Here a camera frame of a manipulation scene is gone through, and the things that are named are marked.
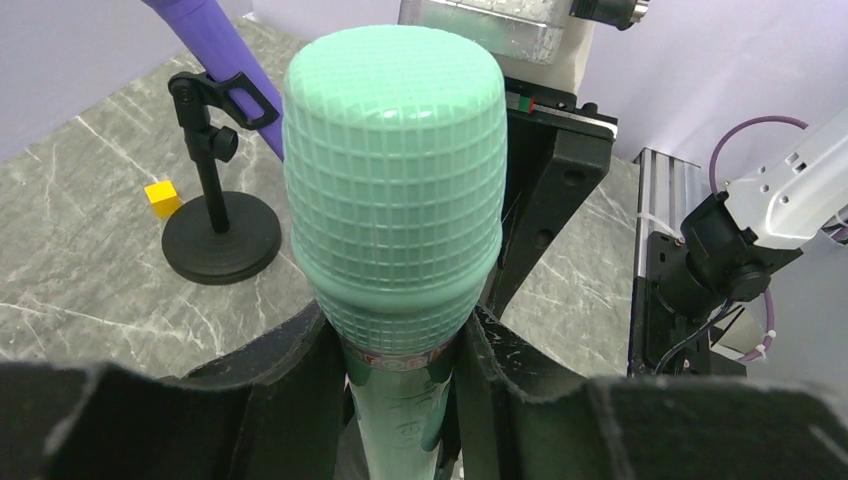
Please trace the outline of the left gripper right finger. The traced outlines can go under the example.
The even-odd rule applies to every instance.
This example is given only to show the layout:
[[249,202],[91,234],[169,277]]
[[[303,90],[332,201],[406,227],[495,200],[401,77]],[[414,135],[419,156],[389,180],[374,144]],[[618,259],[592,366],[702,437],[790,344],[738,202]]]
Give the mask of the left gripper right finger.
[[469,479],[843,479],[847,419],[814,385],[585,378],[477,307],[453,385]]

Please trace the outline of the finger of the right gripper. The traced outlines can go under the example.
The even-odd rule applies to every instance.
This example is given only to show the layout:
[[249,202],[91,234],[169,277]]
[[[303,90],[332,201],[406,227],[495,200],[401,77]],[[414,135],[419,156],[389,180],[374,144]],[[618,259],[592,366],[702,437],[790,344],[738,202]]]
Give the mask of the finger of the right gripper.
[[483,293],[501,316],[562,228],[610,169],[618,120],[573,93],[506,78],[503,240]]

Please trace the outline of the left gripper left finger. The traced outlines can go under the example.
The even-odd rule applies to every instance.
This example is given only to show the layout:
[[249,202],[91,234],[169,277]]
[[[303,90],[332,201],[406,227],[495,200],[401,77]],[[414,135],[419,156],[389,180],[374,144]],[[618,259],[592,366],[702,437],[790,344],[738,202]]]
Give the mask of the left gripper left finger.
[[182,378],[108,362],[5,362],[1,475],[329,479],[344,377],[316,304]]

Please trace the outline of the teal microphone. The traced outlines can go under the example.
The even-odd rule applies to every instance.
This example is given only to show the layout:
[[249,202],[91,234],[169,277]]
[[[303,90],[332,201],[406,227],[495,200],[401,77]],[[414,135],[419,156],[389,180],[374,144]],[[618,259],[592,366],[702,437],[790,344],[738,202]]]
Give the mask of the teal microphone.
[[309,43],[284,79],[295,260],[340,338],[367,471],[431,479],[451,345],[502,245],[505,81],[444,30]]

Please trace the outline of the black round-base mic stand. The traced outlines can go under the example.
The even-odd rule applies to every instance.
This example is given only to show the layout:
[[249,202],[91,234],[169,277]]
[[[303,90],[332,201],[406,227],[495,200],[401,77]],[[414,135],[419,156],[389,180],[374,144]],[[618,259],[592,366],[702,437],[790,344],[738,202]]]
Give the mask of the black round-base mic stand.
[[217,82],[206,72],[180,72],[170,78],[168,90],[202,194],[167,220],[161,237],[164,257],[175,273],[202,285],[254,277],[279,252],[281,225],[261,199],[222,189],[217,165],[233,159],[239,136],[230,127],[212,125],[209,109],[220,109],[241,128],[256,131],[278,120],[279,108],[243,73]]

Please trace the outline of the purple microphone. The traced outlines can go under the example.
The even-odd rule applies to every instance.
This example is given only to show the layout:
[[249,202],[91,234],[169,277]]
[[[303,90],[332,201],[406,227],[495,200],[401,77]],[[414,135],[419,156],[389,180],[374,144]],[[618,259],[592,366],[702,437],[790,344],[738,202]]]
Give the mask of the purple microphone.
[[250,80],[277,112],[277,118],[264,121],[258,131],[276,156],[283,159],[282,98],[218,2],[144,0],[143,3],[168,24],[213,80],[223,83],[240,73]]

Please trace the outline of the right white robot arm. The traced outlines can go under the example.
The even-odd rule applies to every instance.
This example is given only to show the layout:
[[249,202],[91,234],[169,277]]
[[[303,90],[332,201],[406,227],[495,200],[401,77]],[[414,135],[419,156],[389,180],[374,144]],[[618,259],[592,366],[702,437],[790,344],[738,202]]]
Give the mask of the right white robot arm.
[[[506,102],[504,235],[483,295],[496,314],[607,175],[617,127],[593,103],[518,79],[507,80]],[[724,299],[754,299],[846,203],[847,114],[840,111],[786,157],[730,182],[684,218],[683,255],[649,297],[651,314],[693,317]]]

